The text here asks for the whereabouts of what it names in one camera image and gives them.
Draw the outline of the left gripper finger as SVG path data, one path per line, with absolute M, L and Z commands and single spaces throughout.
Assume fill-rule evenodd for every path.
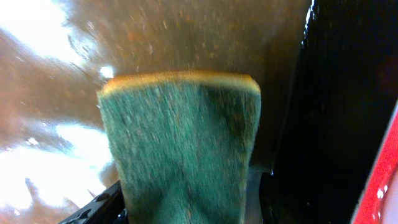
M 126 208 L 120 181 L 59 224 L 126 224 Z

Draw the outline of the green yellow sponge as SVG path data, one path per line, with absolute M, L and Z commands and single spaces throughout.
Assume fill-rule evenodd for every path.
M 97 93 L 130 223 L 243 223 L 261 115 L 249 75 L 116 77 Z

